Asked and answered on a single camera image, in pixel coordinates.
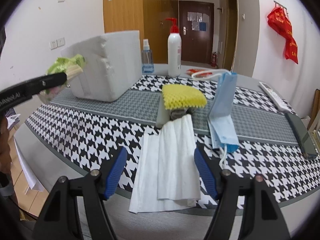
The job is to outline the left human hand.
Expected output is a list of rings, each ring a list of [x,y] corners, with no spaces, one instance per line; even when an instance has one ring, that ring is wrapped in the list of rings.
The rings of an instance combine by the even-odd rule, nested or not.
[[[4,174],[10,174],[11,170],[11,156],[9,141],[8,121],[5,116],[1,120],[1,138],[0,138],[0,162],[1,172]]]

